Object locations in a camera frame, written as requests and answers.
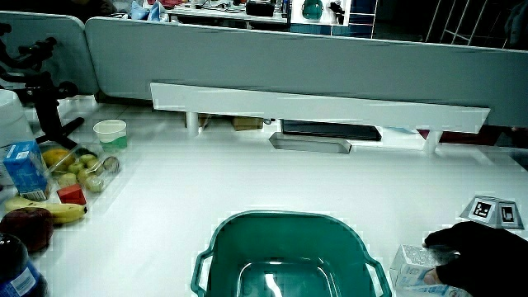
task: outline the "paper cup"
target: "paper cup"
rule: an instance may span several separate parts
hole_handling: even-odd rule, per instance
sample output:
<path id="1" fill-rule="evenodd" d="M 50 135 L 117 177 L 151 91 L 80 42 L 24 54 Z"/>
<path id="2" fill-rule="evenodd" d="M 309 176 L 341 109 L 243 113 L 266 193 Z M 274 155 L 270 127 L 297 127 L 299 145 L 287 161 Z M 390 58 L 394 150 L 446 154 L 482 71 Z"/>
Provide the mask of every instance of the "paper cup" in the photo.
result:
<path id="1" fill-rule="evenodd" d="M 104 120 L 93 126 L 102 149 L 117 153 L 126 148 L 126 123 L 122 120 Z"/>

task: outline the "juice box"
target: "juice box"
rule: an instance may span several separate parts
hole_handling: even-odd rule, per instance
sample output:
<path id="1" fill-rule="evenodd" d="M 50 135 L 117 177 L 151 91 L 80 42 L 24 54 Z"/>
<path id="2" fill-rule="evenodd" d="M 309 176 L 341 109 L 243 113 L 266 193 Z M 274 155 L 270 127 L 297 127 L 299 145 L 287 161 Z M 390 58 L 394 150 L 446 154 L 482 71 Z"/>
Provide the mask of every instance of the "juice box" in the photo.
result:
<path id="1" fill-rule="evenodd" d="M 450 285 L 428 285 L 423 281 L 426 273 L 435 266 L 454 259 L 452 252 L 438 252 L 424 247 L 400 245 L 390 266 L 393 287 L 400 290 L 428 293 L 445 297 L 468 297 L 469 294 Z"/>
<path id="2" fill-rule="evenodd" d="M 3 164 L 13 184 L 24 198 L 43 201 L 50 197 L 50 184 L 45 176 L 46 166 L 36 141 L 14 143 Z"/>

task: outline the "teal plastic basin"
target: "teal plastic basin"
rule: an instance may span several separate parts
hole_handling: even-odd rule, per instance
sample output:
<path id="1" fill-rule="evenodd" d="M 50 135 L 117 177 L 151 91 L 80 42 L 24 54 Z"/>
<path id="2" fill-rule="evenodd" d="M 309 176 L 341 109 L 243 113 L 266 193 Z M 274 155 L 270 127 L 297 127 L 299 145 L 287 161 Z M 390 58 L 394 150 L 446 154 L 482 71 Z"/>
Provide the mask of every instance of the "teal plastic basin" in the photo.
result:
<path id="1" fill-rule="evenodd" d="M 367 265 L 374 267 L 383 296 L 391 296 L 381 264 L 343 222 L 322 214 L 248 211 L 216 229 L 196 259 L 191 289 L 200 297 L 374 297 Z"/>

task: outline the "black gloved hand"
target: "black gloved hand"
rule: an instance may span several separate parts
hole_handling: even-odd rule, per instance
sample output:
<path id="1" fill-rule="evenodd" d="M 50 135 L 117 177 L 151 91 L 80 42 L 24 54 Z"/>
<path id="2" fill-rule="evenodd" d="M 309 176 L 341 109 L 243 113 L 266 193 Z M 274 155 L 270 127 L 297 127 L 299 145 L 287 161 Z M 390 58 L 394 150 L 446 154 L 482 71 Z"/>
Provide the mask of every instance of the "black gloved hand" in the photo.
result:
<path id="1" fill-rule="evenodd" d="M 473 297 L 528 295 L 528 241 L 513 233 L 463 222 L 429 234 L 424 247 L 460 253 L 454 261 L 430 271 L 443 284 L 464 289 Z"/>

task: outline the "red apple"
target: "red apple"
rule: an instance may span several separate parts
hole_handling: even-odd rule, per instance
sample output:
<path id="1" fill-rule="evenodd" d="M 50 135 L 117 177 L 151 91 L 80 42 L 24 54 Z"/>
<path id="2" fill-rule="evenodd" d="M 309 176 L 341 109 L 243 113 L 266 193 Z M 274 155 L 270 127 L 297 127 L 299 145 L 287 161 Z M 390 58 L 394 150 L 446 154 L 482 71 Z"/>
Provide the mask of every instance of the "red apple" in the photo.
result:
<path id="1" fill-rule="evenodd" d="M 28 252 L 36 252 L 50 243 L 53 219 L 48 210 L 39 207 L 13 210 L 0 221 L 0 233 L 17 236 Z"/>

